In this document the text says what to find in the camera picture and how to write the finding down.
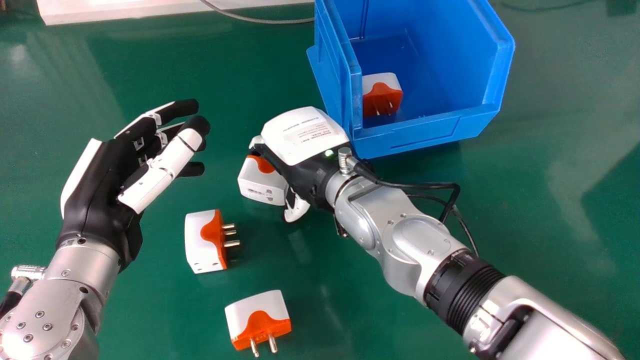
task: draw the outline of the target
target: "black fingertip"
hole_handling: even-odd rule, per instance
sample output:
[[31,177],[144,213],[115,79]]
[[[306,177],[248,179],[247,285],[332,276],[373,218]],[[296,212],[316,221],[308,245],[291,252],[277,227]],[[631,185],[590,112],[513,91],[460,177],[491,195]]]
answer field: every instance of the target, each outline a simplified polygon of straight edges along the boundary
[[207,134],[209,134],[211,125],[209,124],[209,121],[207,121],[207,119],[196,115],[185,122],[184,125],[180,128],[181,131],[185,129],[194,129],[198,134],[202,135],[202,137],[205,137]]
[[200,146],[196,150],[196,152],[204,151],[204,149],[206,149],[206,148],[207,148],[207,140],[206,139],[202,139],[202,143],[200,144]]
[[198,112],[199,105],[196,99],[178,100],[162,110],[158,110],[158,115],[162,118],[162,123],[187,115],[193,115]]
[[204,164],[199,161],[190,161],[178,174],[179,177],[200,176],[204,174]]

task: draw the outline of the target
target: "gray cable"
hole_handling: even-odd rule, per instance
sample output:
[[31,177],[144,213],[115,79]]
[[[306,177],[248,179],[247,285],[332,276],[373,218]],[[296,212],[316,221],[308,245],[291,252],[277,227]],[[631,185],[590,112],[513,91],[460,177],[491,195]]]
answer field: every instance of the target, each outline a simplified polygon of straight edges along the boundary
[[212,3],[208,2],[208,0],[200,0],[200,2],[202,2],[204,5],[207,5],[210,9],[221,13],[224,16],[228,16],[228,17],[232,17],[234,19],[248,21],[248,22],[255,22],[257,24],[271,24],[271,25],[306,24],[308,22],[313,22],[314,21],[313,17],[308,17],[306,19],[294,19],[294,20],[256,19],[255,17],[246,17],[246,16],[242,16],[242,15],[238,15],[238,14],[227,12],[225,10],[222,10],[221,8],[218,8],[216,5],[213,5]]

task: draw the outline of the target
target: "robotic hand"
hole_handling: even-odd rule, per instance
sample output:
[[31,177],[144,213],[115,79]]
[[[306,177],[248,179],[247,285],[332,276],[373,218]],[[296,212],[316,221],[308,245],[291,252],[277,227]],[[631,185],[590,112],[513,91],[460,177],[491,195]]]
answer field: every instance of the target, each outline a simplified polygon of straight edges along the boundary
[[0,359],[97,359],[102,310],[119,272],[142,246],[145,208],[179,176],[199,176],[209,123],[198,103],[175,101],[140,115],[114,139],[91,139],[62,191],[63,217],[47,268],[19,265],[0,305]]
[[[333,212],[338,234],[351,236],[380,263],[393,289],[433,310],[478,358],[623,359],[593,326],[471,253],[447,230],[446,212],[440,219],[420,212],[403,191],[418,184],[376,177],[322,111],[300,108],[275,117],[250,150],[289,184],[286,221],[309,207]],[[260,191],[258,179],[241,180],[243,194]],[[243,188],[251,182],[258,189]]]

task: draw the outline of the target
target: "blue storage bin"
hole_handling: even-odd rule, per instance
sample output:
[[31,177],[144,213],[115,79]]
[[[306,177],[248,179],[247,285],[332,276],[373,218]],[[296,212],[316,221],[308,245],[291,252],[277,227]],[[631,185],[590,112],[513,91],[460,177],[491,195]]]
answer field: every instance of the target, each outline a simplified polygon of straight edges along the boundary
[[[307,55],[360,157],[477,136],[500,110],[515,43],[487,0],[316,0]],[[396,73],[397,113],[362,117],[362,76]]]

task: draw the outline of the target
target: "blue plastic bin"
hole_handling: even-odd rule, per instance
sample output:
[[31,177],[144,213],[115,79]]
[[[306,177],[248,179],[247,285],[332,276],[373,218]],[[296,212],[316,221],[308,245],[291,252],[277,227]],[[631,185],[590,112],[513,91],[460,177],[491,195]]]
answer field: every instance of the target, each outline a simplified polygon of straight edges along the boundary
[[[307,51],[360,157],[477,136],[500,110],[515,43],[487,0],[316,0]],[[395,72],[397,113],[362,117],[362,76]]]

